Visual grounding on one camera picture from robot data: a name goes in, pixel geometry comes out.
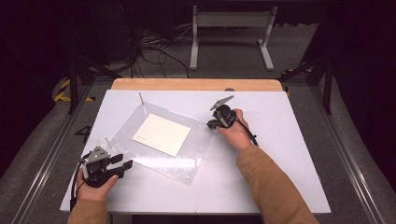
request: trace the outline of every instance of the metal frame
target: metal frame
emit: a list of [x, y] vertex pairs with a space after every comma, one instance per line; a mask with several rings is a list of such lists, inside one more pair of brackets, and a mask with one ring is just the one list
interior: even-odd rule
[[277, 7], [264, 12], [198, 12], [197, 6], [192, 12], [192, 47], [190, 69], [198, 67], [198, 27], [264, 27], [263, 39], [259, 39], [259, 47], [265, 66], [269, 71], [274, 70], [267, 44], [274, 24]]
[[350, 152], [349, 148], [346, 146], [346, 144], [344, 144], [344, 141], [340, 135], [340, 132], [337, 125], [335, 124], [333, 117], [327, 113], [324, 106], [321, 106], [321, 102], [323, 101], [323, 99], [321, 97], [321, 93], [318, 87], [309, 87], [309, 90], [311, 91], [311, 94], [320, 109], [322, 117], [324, 118], [327, 126], [331, 130], [332, 137], [336, 143], [337, 153], [341, 159], [341, 162], [346, 168], [346, 172], [349, 176], [352, 186], [356, 190], [356, 193], [361, 200], [361, 204], [364, 211], [366, 212], [367, 217], [370, 220], [370, 223], [387, 223], [379, 212], [379, 209], [374, 201], [373, 194], [370, 191], [363, 174], [361, 173], [361, 169], [353, 158], [353, 155]]
[[64, 140], [67, 134], [72, 127], [73, 121], [75, 120], [78, 111], [82, 108], [84, 104], [84, 99], [88, 96], [90, 92], [91, 86], [84, 86], [80, 96], [79, 96], [79, 103], [76, 106], [74, 112], [66, 117], [62, 129], [58, 133], [55, 142], [53, 143], [51, 149], [49, 150], [49, 154], [47, 158], [44, 160], [43, 164], [41, 165], [40, 170], [37, 172], [35, 179], [33, 181], [32, 186], [29, 188], [23, 202], [21, 203], [18, 212], [16, 213], [15, 217], [12, 219], [11, 223], [25, 223], [26, 219], [29, 217], [30, 213], [35, 206], [35, 202], [38, 200], [40, 196], [41, 190], [44, 188], [47, 179], [50, 176], [53, 166], [57, 161], [59, 155], [61, 154], [62, 147], [64, 144]]

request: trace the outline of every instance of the wooden edge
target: wooden edge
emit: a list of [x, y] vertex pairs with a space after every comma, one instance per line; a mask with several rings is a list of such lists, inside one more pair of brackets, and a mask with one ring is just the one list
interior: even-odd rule
[[117, 78], [111, 90], [133, 91], [283, 91], [276, 79]]

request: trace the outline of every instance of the clear plastic board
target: clear plastic board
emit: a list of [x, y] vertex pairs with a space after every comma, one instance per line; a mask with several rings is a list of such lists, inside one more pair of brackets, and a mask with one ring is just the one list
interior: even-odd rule
[[[175, 157], [133, 140], [134, 134], [150, 114], [191, 128]], [[116, 154], [122, 153], [126, 160], [134, 160], [156, 172], [191, 185], [213, 134], [206, 123], [200, 120], [144, 102], [125, 121], [106, 150]]]

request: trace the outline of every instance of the metal pin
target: metal pin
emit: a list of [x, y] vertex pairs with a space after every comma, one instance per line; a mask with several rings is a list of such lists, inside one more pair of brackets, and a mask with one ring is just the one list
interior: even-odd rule
[[105, 136], [105, 140], [107, 141], [108, 145], [111, 147], [111, 149], [113, 149], [113, 151], [116, 151], [116, 149], [114, 149], [113, 146], [111, 146], [110, 141], [108, 141], [107, 137]]
[[142, 97], [142, 94], [140, 92], [139, 92], [139, 96], [140, 96], [140, 101], [142, 102], [142, 106], [145, 109], [145, 114], [147, 114], [148, 112], [146, 111], [145, 102], [143, 101], [143, 97]]

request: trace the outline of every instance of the forearm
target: forearm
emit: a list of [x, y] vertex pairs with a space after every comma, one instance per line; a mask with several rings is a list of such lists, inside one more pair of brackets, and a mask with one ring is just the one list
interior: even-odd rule
[[106, 224], [106, 202], [78, 200], [67, 221], [68, 224]]
[[265, 223], [318, 223], [289, 177], [261, 149], [240, 152], [237, 166]]

